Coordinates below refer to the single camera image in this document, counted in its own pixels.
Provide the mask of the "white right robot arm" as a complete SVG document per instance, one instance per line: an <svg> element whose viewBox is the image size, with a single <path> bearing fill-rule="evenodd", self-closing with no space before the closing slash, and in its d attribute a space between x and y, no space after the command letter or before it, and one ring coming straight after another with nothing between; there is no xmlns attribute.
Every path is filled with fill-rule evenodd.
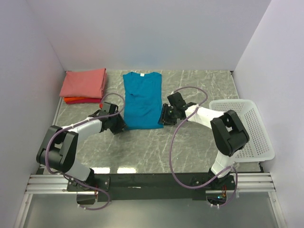
<svg viewBox="0 0 304 228"><path fill-rule="evenodd" d="M186 103L179 92L174 92L167 98L169 103L163 105L159 122L164 125L175 125L178 119L182 120L173 133L169 149L169 167L173 178L179 185L187 189L194 190L207 185L215 190L220 189L230 176L230 171L234 168L233 155L243 149L250 139L238 114L234 110L220 112L201 107L193 102ZM182 183L174 173L171 162L174 139L178 130L187 121L211 129L218 149L216 159L209 170L208 181L196 186Z"/></svg>

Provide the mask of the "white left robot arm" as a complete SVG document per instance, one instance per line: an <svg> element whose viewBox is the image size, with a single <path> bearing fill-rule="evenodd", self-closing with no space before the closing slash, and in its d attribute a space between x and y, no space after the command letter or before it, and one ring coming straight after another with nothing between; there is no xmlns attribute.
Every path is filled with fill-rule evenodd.
<svg viewBox="0 0 304 228"><path fill-rule="evenodd" d="M36 155L36 161L77 179L79 187L89 191L97 187L99 181L95 179L93 169L76 159L78 143L108 129L114 135L121 133L125 127L126 123L120 115L118 106L102 102L100 109L81 122L64 127L49 127Z"/></svg>

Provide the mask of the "teal blue t shirt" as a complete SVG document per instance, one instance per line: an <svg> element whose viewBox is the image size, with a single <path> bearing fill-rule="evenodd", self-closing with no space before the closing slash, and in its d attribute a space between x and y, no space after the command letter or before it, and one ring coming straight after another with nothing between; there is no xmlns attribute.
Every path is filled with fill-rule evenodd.
<svg viewBox="0 0 304 228"><path fill-rule="evenodd" d="M123 75L124 121L128 130L161 129L162 75L157 72Z"/></svg>

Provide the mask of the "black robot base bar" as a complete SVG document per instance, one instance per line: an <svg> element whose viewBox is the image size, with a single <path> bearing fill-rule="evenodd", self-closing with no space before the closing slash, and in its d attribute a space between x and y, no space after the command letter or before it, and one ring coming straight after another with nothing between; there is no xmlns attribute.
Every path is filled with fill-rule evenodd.
<svg viewBox="0 0 304 228"><path fill-rule="evenodd" d="M111 200L206 200L209 190L233 190L235 180L227 175L192 190L179 185L170 173L96 174L94 186L109 193Z"/></svg>

